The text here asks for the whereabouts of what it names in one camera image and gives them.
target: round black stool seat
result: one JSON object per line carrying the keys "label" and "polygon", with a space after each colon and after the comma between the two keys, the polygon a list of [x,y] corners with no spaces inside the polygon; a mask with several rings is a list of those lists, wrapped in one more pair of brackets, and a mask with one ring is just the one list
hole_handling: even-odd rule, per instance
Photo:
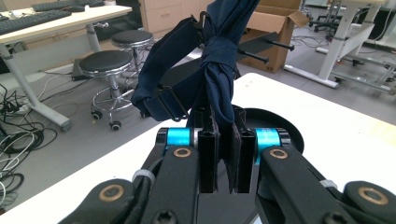
{"label": "round black stool seat", "polygon": [[116,47],[129,49],[144,46],[153,38],[152,33],[146,31],[128,30],[111,36],[111,42]]}
{"label": "round black stool seat", "polygon": [[104,50],[95,52],[81,60],[79,68],[86,75],[102,73],[113,75],[119,70],[124,71],[126,67],[131,66],[132,59],[133,56],[125,51]]}

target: desk leg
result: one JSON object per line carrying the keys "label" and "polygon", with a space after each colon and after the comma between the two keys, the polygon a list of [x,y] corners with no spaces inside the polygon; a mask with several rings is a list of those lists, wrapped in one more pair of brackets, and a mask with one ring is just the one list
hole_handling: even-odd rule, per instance
{"label": "desk leg", "polygon": [[98,36],[96,35],[96,31],[93,28],[93,25],[87,24],[86,29],[87,29],[88,39],[91,44],[91,49],[93,50],[93,52],[101,51]]}
{"label": "desk leg", "polygon": [[4,44],[0,44],[0,54],[5,64],[9,68],[9,71],[15,77],[18,84],[21,86],[22,90],[26,94],[26,97],[30,102],[29,106],[37,113],[41,114],[45,118],[59,125],[63,132],[67,132],[70,127],[71,120],[38,101],[37,97],[35,96],[35,93],[30,88],[29,83],[26,80],[26,77],[21,72],[20,68],[17,66],[17,63],[15,62],[14,57],[11,54],[9,54]]}
{"label": "desk leg", "polygon": [[346,5],[346,11],[344,12],[344,16],[341,19],[340,24],[338,25],[337,32],[332,39],[332,43],[330,44],[329,52],[326,55],[324,60],[324,64],[320,68],[320,72],[318,77],[321,79],[328,79],[330,76],[330,72],[334,67],[335,62],[337,61],[338,54],[340,53],[347,37],[347,31],[349,29],[350,24],[355,17],[356,11],[360,4],[348,4]]}

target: keyboard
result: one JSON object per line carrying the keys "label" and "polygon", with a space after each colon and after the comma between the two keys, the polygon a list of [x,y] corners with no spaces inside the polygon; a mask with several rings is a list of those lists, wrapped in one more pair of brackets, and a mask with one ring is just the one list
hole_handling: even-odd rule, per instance
{"label": "keyboard", "polygon": [[105,3],[103,0],[66,0],[66,1],[59,1],[59,2],[48,2],[48,3],[41,3],[41,4],[33,4],[32,8],[36,12],[42,11],[50,11],[50,10],[58,10],[64,9],[68,7],[101,7],[104,6]]}
{"label": "keyboard", "polygon": [[8,34],[48,21],[55,21],[63,17],[68,17],[70,15],[72,15],[71,12],[52,10],[20,17],[13,20],[0,21],[0,35]]}

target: stool wheel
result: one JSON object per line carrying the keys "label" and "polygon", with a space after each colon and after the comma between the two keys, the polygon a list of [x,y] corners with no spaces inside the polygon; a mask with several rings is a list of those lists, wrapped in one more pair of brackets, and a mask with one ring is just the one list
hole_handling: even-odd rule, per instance
{"label": "stool wheel", "polygon": [[145,115],[143,112],[140,111],[140,117],[142,117],[143,119],[145,119],[147,117],[147,115]]}
{"label": "stool wheel", "polygon": [[102,116],[103,116],[102,112],[100,112],[98,110],[95,110],[95,111],[91,112],[91,114],[92,114],[94,119],[101,119]]}
{"label": "stool wheel", "polygon": [[110,123],[110,127],[113,131],[118,131],[119,129],[121,129],[121,122],[119,121],[113,121]]}

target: stool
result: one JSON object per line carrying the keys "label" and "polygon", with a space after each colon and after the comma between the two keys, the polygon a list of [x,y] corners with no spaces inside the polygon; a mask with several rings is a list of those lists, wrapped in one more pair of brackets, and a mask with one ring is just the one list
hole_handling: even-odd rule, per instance
{"label": "stool", "polygon": [[[91,113],[94,119],[100,119],[102,112],[107,113],[110,127],[114,131],[121,128],[121,123],[113,121],[112,113],[132,105],[126,96],[134,91],[128,90],[121,93],[116,77],[132,67],[132,60],[133,56],[128,52],[104,50],[87,56],[79,63],[79,70],[84,76],[107,78],[109,87],[99,91],[93,97]],[[107,91],[110,92],[108,98],[100,100],[98,97]]]}
{"label": "stool", "polygon": [[111,36],[111,43],[124,51],[130,52],[134,57],[134,75],[138,75],[140,72],[139,68],[139,58],[137,50],[141,47],[148,45],[154,36],[152,33],[140,30],[129,30],[122,31]]}

